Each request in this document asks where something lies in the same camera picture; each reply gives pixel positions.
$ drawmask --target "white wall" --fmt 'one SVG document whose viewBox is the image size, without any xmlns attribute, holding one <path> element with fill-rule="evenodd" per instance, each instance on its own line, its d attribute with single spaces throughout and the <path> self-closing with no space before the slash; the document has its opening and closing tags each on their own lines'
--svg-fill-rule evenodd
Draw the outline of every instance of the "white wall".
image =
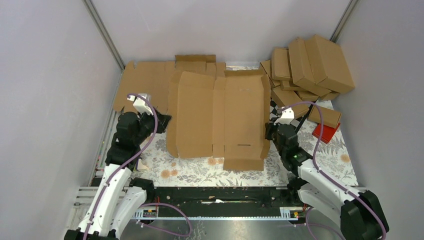
<svg viewBox="0 0 424 240">
<path fill-rule="evenodd" d="M 94 0 L 125 63 L 216 54 L 257 63 L 297 36 L 330 38 L 349 0 Z"/>
<path fill-rule="evenodd" d="M 120 70 L 81 1 L 2 1 L 0 233 L 59 240 Z"/>
<path fill-rule="evenodd" d="M 363 0 L 339 43 L 356 89 L 340 96 L 359 183 L 375 192 L 389 240 L 423 239 L 424 3 Z"/>
</svg>

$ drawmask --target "floral tablecloth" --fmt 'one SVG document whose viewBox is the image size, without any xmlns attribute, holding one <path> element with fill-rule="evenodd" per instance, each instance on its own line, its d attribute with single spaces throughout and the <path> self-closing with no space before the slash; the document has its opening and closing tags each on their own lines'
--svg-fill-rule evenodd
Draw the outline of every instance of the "floral tablecloth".
<svg viewBox="0 0 424 240">
<path fill-rule="evenodd" d="M 333 108 L 331 101 L 318 102 L 318 105 Z M 298 133 L 300 146 L 311 154 L 317 142 L 317 138 L 311 134 L 316 126 L 316 123 L 306 120 Z M 175 158 L 167 152 L 165 133 L 157 134 L 141 157 L 141 162 L 148 169 L 135 171 L 131 177 L 153 180 L 157 187 L 281 187 L 287 185 L 288 174 L 292 174 L 283 167 L 280 156 L 272 143 L 268 157 L 264 160 L 263 171 L 223 170 L 225 161 L 223 158 Z M 351 186 L 358 185 L 340 128 L 328 144 L 320 144 L 316 159 L 324 170 L 342 182 Z"/>
</svg>

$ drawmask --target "vertical metal post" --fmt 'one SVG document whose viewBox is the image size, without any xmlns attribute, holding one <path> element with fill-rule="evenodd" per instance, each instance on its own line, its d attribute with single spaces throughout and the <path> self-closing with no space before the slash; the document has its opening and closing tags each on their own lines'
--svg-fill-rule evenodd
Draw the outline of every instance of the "vertical metal post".
<svg viewBox="0 0 424 240">
<path fill-rule="evenodd" d="M 123 71 L 125 68 L 124 61 L 122 60 L 121 55 L 119 54 L 119 51 L 117 50 L 114 42 L 112 41 L 111 36 L 106 30 L 106 27 L 103 24 L 103 21 L 100 18 L 99 13 L 97 12 L 96 7 L 94 6 L 92 0 L 82 0 L 82 2 L 87 8 L 87 11 L 90 14 L 91 18 L 93 19 L 95 25 L 97 26 L 97 29 L 100 32 L 101 36 L 103 37 L 104 42 L 106 43 L 107 47 L 112 53 L 113 58 L 118 64 L 119 68 Z"/>
<path fill-rule="evenodd" d="M 350 0 L 349 4 L 346 7 L 346 10 L 344 10 L 343 15 L 341 16 L 340 21 L 337 24 L 337 27 L 335 28 L 333 34 L 331 35 L 330 41 L 336 43 L 339 40 L 339 37 L 343 31 L 343 28 L 346 25 L 346 22 L 349 20 L 353 10 L 358 5 L 360 0 Z"/>
</svg>

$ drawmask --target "unfolded cardboard box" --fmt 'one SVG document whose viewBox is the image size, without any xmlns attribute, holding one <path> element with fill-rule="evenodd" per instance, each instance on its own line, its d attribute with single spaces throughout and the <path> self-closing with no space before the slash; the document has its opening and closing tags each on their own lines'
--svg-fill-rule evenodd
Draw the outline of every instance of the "unfolded cardboard box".
<svg viewBox="0 0 424 240">
<path fill-rule="evenodd" d="M 318 96 L 309 91 L 296 91 L 296 94 L 302 101 L 315 102 L 318 100 Z"/>
<path fill-rule="evenodd" d="M 322 36 L 314 35 L 305 41 L 305 46 L 315 83 L 318 86 L 342 94 L 355 88 L 340 45 Z"/>
<path fill-rule="evenodd" d="M 279 87 L 280 81 L 272 79 L 272 76 L 271 76 L 271 60 L 261 61 L 260 67 L 265 71 L 266 75 L 268 75 L 271 89 Z"/>
<path fill-rule="evenodd" d="M 286 91 L 306 91 L 305 89 L 297 86 L 291 81 L 281 81 L 280 88 Z"/>
<path fill-rule="evenodd" d="M 169 83 L 166 147 L 179 158 L 224 157 L 225 170 L 264 169 L 270 83 L 262 69 L 208 75 L 176 71 Z"/>
<path fill-rule="evenodd" d="M 289 49 L 275 47 L 271 57 L 271 73 L 273 80 L 293 82 L 290 69 Z"/>
<path fill-rule="evenodd" d="M 324 96 L 320 97 L 321 100 L 326 101 L 326 100 L 333 100 L 335 98 L 337 98 L 340 95 L 340 93 L 332 91 L 328 94 L 325 94 Z"/>
<path fill-rule="evenodd" d="M 288 53 L 294 84 L 318 96 L 324 96 L 331 92 L 331 90 L 315 84 L 305 41 L 302 38 L 298 37 L 288 45 Z"/>
<path fill-rule="evenodd" d="M 302 100 L 298 95 L 296 95 L 294 91 L 282 90 L 279 87 L 276 87 L 271 91 L 271 98 L 280 108 L 302 102 Z M 294 106 L 292 109 L 294 112 L 294 118 L 296 119 L 304 116 L 309 110 L 306 104 Z"/>
<path fill-rule="evenodd" d="M 322 113 L 324 125 L 334 129 L 337 128 L 337 125 L 340 123 L 342 113 L 322 106 L 320 106 L 319 109 Z M 316 106 L 312 108 L 312 111 L 310 112 L 309 117 L 307 119 L 315 123 L 321 123 L 320 113 L 318 112 Z"/>
<path fill-rule="evenodd" d="M 127 100 L 131 93 L 151 95 L 151 104 L 162 114 L 168 111 L 169 80 L 175 69 L 216 77 L 224 77 L 225 62 L 216 62 L 215 55 L 176 55 L 175 61 L 130 61 L 123 71 L 113 102 L 117 112 L 134 112 Z"/>
</svg>

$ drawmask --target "red box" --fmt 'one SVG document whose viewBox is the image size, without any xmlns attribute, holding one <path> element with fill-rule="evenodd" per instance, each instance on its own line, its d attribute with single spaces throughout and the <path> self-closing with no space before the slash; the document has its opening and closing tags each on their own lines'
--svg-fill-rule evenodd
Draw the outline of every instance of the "red box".
<svg viewBox="0 0 424 240">
<path fill-rule="evenodd" d="M 332 128 L 330 126 L 324 125 L 324 131 L 322 132 L 321 141 L 328 144 L 330 140 L 333 138 L 339 126 L 340 126 L 340 122 L 337 124 L 336 128 Z M 320 136 L 320 130 L 321 130 L 321 124 L 318 124 L 318 126 L 316 126 L 315 130 L 312 132 L 312 135 L 318 138 Z"/>
</svg>

